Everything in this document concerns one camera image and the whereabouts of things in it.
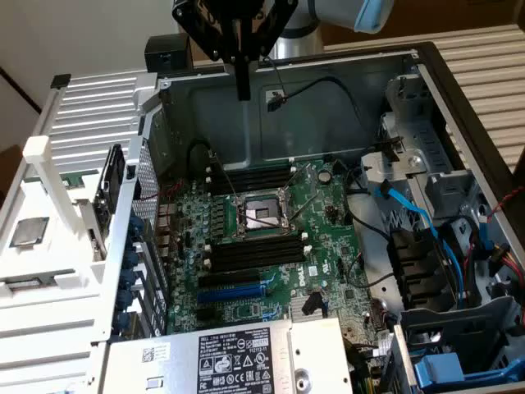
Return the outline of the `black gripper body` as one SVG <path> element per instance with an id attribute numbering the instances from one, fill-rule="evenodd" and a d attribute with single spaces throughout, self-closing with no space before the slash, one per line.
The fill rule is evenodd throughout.
<path id="1" fill-rule="evenodd" d="M 216 62 L 224 59 L 223 21 L 239 22 L 240 52 L 242 54 L 242 23 L 257 19 L 264 1 L 175 1 L 172 16 L 200 49 Z M 267 23 L 267 50 L 265 56 L 290 21 L 298 3 L 296 1 L 272 1 L 262 22 Z"/>

